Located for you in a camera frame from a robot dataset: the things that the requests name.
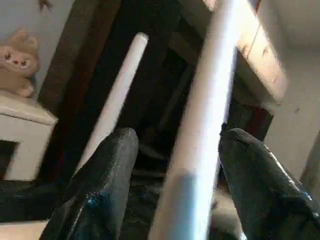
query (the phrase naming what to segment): white pole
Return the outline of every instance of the white pole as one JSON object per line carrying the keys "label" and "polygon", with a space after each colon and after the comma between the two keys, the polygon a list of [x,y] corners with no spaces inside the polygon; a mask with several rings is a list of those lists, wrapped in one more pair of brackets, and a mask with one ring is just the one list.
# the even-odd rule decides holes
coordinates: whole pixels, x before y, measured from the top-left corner
{"label": "white pole", "polygon": [[134,37],[77,169],[85,164],[101,141],[114,130],[147,43],[148,36],[144,33],[138,33]]}
{"label": "white pole", "polygon": [[150,240],[205,240],[228,110],[241,0],[220,0],[196,69]]}

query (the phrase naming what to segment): beige plush toy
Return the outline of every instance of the beige plush toy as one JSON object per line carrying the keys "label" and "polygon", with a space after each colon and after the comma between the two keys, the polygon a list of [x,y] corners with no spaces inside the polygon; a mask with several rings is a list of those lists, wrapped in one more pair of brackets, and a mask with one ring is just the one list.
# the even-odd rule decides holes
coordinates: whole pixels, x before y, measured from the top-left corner
{"label": "beige plush toy", "polygon": [[0,89],[31,97],[35,88],[30,77],[38,70],[38,41],[28,31],[20,29],[0,44]]}

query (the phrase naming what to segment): toy face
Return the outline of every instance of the toy face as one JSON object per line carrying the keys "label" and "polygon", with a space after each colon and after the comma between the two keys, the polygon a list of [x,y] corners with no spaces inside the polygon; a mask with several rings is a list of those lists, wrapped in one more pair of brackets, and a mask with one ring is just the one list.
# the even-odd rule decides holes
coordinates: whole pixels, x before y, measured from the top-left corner
{"label": "toy face", "polygon": [[0,46],[0,68],[21,76],[31,76],[38,70],[38,64],[31,54],[5,45]]}

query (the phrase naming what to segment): plush toy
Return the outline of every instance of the plush toy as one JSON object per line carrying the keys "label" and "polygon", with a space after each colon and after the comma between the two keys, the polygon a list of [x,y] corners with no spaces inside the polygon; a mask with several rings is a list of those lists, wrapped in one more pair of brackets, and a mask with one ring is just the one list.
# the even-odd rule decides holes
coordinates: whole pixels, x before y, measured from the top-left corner
{"label": "plush toy", "polygon": [[0,89],[31,97],[30,78],[39,70],[38,40],[20,29],[0,44]]}

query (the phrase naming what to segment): toy ear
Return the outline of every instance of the toy ear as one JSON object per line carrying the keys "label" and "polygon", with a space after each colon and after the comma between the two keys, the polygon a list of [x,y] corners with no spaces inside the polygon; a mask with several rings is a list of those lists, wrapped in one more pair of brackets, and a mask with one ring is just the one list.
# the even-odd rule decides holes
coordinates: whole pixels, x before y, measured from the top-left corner
{"label": "toy ear", "polygon": [[35,50],[38,50],[39,44],[38,44],[38,39],[35,38],[34,36],[31,36],[27,39],[28,44]]}
{"label": "toy ear", "polygon": [[20,28],[16,31],[10,38],[13,42],[24,42],[28,38],[28,30],[25,28]]}

